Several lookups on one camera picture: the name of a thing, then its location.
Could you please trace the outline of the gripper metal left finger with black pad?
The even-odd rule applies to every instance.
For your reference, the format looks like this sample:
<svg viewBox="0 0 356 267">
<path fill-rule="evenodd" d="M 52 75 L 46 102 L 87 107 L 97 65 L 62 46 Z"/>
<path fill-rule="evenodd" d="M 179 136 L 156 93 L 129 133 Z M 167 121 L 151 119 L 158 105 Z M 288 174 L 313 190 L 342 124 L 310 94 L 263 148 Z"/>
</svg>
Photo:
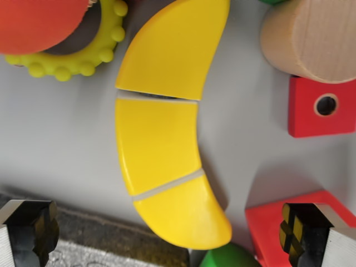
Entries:
<svg viewBox="0 0 356 267">
<path fill-rule="evenodd" d="M 59 240 L 54 201 L 10 200 L 1 208 L 1 266 L 46 266 Z"/>
</svg>

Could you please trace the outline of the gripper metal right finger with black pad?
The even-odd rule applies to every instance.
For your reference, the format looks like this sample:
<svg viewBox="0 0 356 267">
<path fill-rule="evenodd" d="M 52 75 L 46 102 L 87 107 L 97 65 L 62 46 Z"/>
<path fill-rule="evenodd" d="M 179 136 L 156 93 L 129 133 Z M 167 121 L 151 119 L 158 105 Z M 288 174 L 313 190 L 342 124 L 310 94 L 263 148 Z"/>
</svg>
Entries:
<svg viewBox="0 0 356 267">
<path fill-rule="evenodd" d="M 355 266 L 355 227 L 327 204 L 285 203 L 279 240 L 291 266 Z"/>
</svg>

